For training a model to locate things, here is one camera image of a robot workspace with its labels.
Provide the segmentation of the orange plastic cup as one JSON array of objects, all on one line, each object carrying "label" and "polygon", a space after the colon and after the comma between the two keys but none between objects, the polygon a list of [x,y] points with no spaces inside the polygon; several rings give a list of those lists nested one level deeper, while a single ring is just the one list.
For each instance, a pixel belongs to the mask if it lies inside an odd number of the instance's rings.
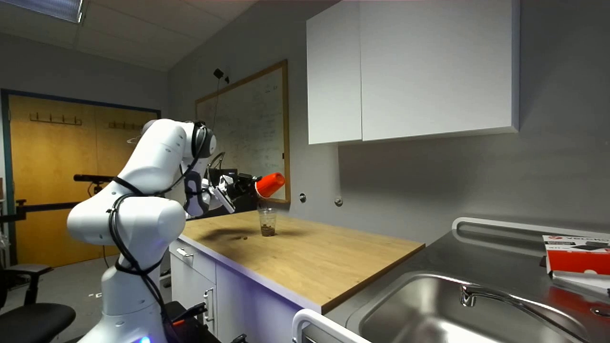
[{"label": "orange plastic cup", "polygon": [[285,178],[281,173],[272,173],[261,177],[254,183],[255,191],[261,198],[272,198],[272,196],[285,184]]}]

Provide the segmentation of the transparent plastic cup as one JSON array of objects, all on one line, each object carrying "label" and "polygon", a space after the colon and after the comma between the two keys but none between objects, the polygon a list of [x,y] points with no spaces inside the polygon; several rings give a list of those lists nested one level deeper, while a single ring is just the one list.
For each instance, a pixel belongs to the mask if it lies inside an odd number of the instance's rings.
[{"label": "transparent plastic cup", "polygon": [[259,223],[261,235],[263,237],[272,237],[276,234],[276,218],[277,212],[272,208],[258,209]]}]

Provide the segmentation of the white drawer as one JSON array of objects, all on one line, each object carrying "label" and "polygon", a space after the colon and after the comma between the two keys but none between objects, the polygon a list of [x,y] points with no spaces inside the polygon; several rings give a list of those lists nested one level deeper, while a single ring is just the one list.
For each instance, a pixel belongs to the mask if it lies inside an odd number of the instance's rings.
[{"label": "white drawer", "polygon": [[[182,258],[176,253],[176,248],[185,248],[188,252],[194,254],[193,258]],[[207,278],[210,282],[216,283],[216,260],[204,254],[198,248],[190,245],[189,243],[177,239],[170,243],[169,252],[171,254],[171,268],[172,276],[177,275],[174,272],[174,268],[179,267],[181,263],[187,265],[189,268],[194,269],[200,275]]]}]

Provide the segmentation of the white base cabinet door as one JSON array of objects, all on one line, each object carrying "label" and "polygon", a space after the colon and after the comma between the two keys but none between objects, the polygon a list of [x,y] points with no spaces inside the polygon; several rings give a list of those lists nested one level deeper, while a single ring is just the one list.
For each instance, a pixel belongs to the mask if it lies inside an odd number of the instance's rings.
[{"label": "white base cabinet door", "polygon": [[[211,332],[217,335],[218,323],[216,317],[215,284],[183,263],[181,263],[179,267],[174,268],[174,272],[176,272],[177,275],[172,276],[171,272],[172,299],[180,302],[180,304],[187,309],[196,304],[204,303],[204,292],[211,287],[215,289],[215,325],[208,326],[211,328]],[[204,314],[198,315],[196,319],[205,324]]]},{"label": "white base cabinet door", "polygon": [[302,307],[235,270],[216,266],[217,337],[230,343],[293,343],[292,320]]}]

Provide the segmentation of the wooden double door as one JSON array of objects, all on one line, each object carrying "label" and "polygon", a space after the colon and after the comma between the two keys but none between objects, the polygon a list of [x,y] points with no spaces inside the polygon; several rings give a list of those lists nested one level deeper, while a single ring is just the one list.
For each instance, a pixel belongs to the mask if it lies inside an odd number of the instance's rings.
[{"label": "wooden double door", "polygon": [[[159,119],[159,110],[85,101],[25,91],[0,91],[7,210],[16,200],[26,205],[81,202],[93,185],[75,182],[75,174],[115,176],[128,160],[131,138],[140,131],[110,130],[112,121],[145,124]],[[29,113],[76,116],[82,126],[37,123]],[[30,212],[9,223],[11,263],[42,263],[52,267],[101,258],[117,252],[79,242],[67,231],[70,209]]]}]

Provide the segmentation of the steel sink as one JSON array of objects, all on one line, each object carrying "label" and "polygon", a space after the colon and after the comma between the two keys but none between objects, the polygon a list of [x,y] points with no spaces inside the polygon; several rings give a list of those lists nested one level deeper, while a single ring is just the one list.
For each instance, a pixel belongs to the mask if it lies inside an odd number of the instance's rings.
[{"label": "steel sink", "polygon": [[[506,303],[479,297],[475,306],[462,306],[461,284],[482,286],[446,275],[406,273],[356,310],[346,326],[371,343],[572,343]],[[593,343],[570,315],[548,315]]]}]

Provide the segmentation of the black office chair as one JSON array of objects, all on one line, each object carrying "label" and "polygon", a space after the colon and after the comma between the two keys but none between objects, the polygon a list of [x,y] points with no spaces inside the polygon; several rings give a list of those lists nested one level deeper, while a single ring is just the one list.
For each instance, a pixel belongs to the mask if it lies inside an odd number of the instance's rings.
[{"label": "black office chair", "polygon": [[0,309],[6,304],[9,280],[29,277],[22,306],[0,314],[0,343],[52,343],[76,319],[76,311],[65,304],[38,303],[40,277],[53,268],[26,263],[4,268],[0,265]]}]

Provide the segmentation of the ceiling light panel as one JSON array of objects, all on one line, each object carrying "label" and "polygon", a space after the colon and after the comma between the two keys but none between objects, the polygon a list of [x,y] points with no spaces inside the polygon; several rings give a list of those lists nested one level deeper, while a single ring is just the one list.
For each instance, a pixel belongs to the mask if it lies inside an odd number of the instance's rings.
[{"label": "ceiling light panel", "polygon": [[83,0],[0,0],[0,3],[67,22],[82,20]]}]

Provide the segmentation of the steel tap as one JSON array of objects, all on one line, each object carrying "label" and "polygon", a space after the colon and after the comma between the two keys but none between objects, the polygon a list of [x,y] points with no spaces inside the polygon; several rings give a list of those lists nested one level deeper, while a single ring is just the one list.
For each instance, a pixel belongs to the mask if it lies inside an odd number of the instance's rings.
[{"label": "steel tap", "polygon": [[489,298],[491,300],[506,303],[517,310],[529,315],[530,317],[538,320],[543,325],[546,325],[549,329],[553,330],[557,334],[563,336],[572,343],[590,343],[586,335],[579,334],[574,330],[568,329],[567,326],[556,321],[549,313],[556,315],[563,315],[568,317],[567,314],[547,306],[542,303],[534,302],[526,298],[517,297],[510,293],[495,291],[486,287],[477,286],[474,284],[461,284],[460,285],[460,303],[464,307],[473,307],[476,304],[477,299]]}]

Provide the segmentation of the red and white box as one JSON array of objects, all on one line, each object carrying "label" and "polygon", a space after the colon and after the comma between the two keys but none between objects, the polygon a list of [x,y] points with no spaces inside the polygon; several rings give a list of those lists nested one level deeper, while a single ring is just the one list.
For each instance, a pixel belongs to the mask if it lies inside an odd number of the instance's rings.
[{"label": "red and white box", "polygon": [[610,236],[542,238],[553,282],[610,298]]}]

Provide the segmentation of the whiteboard with wooden frame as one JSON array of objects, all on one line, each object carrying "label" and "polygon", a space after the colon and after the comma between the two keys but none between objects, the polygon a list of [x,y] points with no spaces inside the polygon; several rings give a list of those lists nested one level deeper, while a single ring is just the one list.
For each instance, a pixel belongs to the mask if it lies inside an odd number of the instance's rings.
[{"label": "whiteboard with wooden frame", "polygon": [[225,85],[194,106],[196,119],[215,132],[223,167],[257,176],[283,174],[285,184],[270,202],[290,203],[288,61]]}]

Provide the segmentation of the white wall cabinet door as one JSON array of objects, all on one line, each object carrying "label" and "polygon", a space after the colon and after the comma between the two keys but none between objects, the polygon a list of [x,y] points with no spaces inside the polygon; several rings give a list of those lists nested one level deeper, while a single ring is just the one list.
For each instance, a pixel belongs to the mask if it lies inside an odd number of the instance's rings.
[{"label": "white wall cabinet door", "polygon": [[360,3],[364,141],[516,132],[519,0]]},{"label": "white wall cabinet door", "polygon": [[360,4],[340,1],[306,22],[308,141],[362,139]]}]

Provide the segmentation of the white rounded rail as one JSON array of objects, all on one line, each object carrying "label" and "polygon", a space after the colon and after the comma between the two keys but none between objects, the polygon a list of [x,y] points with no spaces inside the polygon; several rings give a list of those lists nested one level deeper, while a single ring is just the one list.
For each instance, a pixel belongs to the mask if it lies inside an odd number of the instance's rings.
[{"label": "white rounded rail", "polygon": [[303,328],[305,324],[318,328],[338,340],[340,343],[371,343],[364,337],[351,332],[332,320],[310,309],[299,310],[292,319],[292,343],[303,343]]},{"label": "white rounded rail", "polygon": [[462,243],[539,258],[545,254],[544,235],[610,239],[610,233],[471,217],[458,217],[451,230]]}]

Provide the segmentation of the white wall cabinet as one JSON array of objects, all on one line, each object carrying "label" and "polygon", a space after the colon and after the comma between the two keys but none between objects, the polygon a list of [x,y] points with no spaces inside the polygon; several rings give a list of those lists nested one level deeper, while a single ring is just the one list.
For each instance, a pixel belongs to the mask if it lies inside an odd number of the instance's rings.
[{"label": "white wall cabinet", "polygon": [[520,0],[340,1],[306,59],[311,145],[519,129]]}]

